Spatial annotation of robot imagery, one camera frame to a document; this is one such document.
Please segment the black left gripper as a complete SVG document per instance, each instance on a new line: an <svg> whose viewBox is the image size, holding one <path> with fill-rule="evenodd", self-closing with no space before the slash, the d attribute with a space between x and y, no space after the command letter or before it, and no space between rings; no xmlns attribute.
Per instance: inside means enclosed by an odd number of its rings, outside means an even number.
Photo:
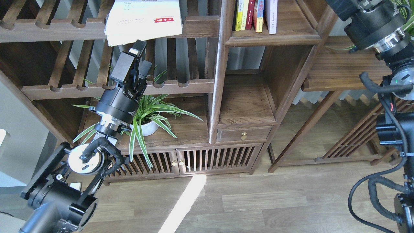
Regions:
<svg viewBox="0 0 414 233"><path fill-rule="evenodd" d="M129 52L122 52L110 78L113 89L105 90L95 108L102 117L94 129L106 136L118 136L130 126L139 106L139 100L147 87L147 76L152 63L140 61L147 42L136 40Z"/></svg>

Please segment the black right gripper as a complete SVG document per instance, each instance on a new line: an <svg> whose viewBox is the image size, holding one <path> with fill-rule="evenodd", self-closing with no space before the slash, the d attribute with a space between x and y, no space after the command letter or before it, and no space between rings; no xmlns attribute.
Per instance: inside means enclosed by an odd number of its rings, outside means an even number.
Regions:
<svg viewBox="0 0 414 233"><path fill-rule="evenodd" d="M342 20L351 19L344 31L356 50L374 49L376 57L385 61L401 61L412 57L411 37L403 30L405 18L389 0L328 0L327 4Z"/></svg>

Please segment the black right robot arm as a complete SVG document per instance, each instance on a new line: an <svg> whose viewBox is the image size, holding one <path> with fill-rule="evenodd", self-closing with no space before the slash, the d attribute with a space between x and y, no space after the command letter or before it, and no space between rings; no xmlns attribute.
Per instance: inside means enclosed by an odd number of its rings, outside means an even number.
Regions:
<svg viewBox="0 0 414 233"><path fill-rule="evenodd" d="M402 158L399 165L359 180L351 189L348 208L359 222L383 232L390 230L359 218L353 211L352 199L357 187L368 182L373 207L382 216L395 221L401 233L413 229L413 112L398 113L394 97L413 100L413 43L403 26L408 18L400 13L405 7L411 16L410 6L390 0L328 0L327 4L342 20L351 19L345 32L354 44L352 51L373 49L377 59L383 60L392 73L383 77L378 85L367 72L359 78L364 86L376 93L385 112L377 117L377 135L381 145L394 146Z"/></svg>

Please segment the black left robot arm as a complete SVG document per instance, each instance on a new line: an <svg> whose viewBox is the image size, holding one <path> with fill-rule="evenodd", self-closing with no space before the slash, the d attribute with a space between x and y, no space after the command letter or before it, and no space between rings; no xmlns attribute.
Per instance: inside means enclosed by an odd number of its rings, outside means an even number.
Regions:
<svg viewBox="0 0 414 233"><path fill-rule="evenodd" d="M138 102L147 87L151 62L140 61L145 41L137 40L122 52L110 75L113 89L105 90L92 112L101 120L91 143L71 148L61 143L23 189L21 198L34 209L20 233L71 233L81 231L95 212L95 193L105 178L126 163L116 148L130 128Z"/></svg>

